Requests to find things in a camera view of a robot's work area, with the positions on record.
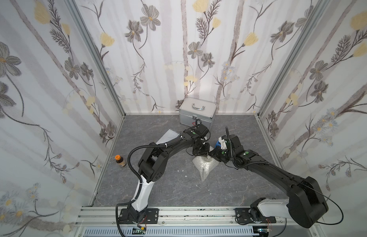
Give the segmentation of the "clear bubble wrap sheet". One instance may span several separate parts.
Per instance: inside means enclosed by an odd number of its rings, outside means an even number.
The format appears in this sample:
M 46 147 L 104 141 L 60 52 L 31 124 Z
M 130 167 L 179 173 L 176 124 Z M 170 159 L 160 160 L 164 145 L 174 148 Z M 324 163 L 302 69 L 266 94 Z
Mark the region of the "clear bubble wrap sheet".
M 210 156 L 196 156 L 192 162 L 200 172 L 202 181 L 205 181 L 209 173 L 219 165 L 219 162 Z

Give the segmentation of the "silver aluminium first-aid case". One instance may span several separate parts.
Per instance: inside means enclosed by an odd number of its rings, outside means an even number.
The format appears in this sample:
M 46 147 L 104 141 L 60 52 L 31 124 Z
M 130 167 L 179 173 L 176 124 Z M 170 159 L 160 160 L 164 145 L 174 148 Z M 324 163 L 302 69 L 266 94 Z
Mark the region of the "silver aluminium first-aid case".
M 200 119 L 211 129 L 216 109 L 216 103 L 188 97 L 179 108 L 179 121 L 183 125 L 194 126 L 195 121 Z

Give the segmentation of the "small orange-capped brown bottle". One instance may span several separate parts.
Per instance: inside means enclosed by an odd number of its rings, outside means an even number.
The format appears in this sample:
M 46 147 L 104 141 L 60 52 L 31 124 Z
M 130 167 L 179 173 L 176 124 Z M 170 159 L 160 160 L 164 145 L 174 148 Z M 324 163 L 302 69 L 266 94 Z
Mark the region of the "small orange-capped brown bottle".
M 116 155 L 115 156 L 115 161 L 117 163 L 117 165 L 119 165 L 120 167 L 125 167 L 127 164 L 127 161 L 121 157 L 120 155 Z

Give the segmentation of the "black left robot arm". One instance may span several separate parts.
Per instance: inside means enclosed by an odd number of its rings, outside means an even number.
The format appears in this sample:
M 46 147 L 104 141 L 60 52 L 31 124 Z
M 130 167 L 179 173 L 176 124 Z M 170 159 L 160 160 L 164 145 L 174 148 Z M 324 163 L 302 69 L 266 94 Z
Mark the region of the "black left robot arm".
M 190 147 L 193 148 L 195 155 L 207 154 L 210 150 L 209 133 L 210 130 L 199 123 L 184 130 L 172 140 L 160 144 L 152 142 L 148 145 L 138 146 L 129 152 L 127 157 L 129 169 L 139 180 L 135 195 L 127 205 L 129 218 L 133 222 L 141 222 L 146 216 L 151 190 L 154 183 L 164 174 L 169 158 Z M 131 157 L 141 149 L 145 149 L 145 151 L 138 162 L 139 169 L 136 170 L 132 166 Z

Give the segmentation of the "white plastic pouch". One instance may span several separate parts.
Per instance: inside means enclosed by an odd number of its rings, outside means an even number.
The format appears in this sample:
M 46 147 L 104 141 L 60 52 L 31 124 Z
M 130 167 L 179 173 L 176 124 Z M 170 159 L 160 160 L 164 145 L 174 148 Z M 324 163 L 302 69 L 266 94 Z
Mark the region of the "white plastic pouch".
M 169 129 L 165 134 L 156 142 L 156 144 L 165 144 L 175 138 L 179 137 L 179 133 Z

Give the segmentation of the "blue tape dispenser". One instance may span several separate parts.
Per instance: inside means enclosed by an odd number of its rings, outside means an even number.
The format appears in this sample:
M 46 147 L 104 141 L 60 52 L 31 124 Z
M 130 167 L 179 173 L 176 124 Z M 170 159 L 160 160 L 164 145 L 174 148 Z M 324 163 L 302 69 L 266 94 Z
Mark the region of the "blue tape dispenser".
M 220 149 L 220 150 L 222 149 L 222 145 L 219 141 L 215 144 L 214 149 Z

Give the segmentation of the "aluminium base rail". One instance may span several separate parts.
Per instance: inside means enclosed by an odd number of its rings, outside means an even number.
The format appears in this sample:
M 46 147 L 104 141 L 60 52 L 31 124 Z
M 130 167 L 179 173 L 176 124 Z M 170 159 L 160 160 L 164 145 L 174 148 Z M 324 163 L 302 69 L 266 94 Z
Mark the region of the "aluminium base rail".
M 310 229 L 303 228 L 291 219 L 275 217 L 276 222 L 250 223 L 239 225 L 235 222 L 234 207 L 159 207 L 141 224 L 121 224 L 119 227 L 137 227 L 146 231 L 148 227 L 176 226 L 251 226 L 259 237 L 322 237 L 324 234 L 318 225 Z M 87 227 L 116 227 L 113 207 L 83 207 L 75 222 L 71 236 L 83 237 Z

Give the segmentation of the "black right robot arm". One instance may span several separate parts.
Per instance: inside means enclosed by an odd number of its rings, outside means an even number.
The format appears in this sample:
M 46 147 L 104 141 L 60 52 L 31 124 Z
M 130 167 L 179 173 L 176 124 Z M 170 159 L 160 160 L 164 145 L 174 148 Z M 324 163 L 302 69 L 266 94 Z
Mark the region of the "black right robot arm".
M 286 194 L 286 199 L 262 197 L 253 202 L 248 214 L 253 222 L 261 222 L 267 217 L 282 217 L 310 228 L 329 210 L 315 179 L 291 174 L 268 162 L 257 152 L 245 150 L 234 134 L 222 136 L 209 156 L 225 164 L 232 162 L 237 169 L 256 173 Z

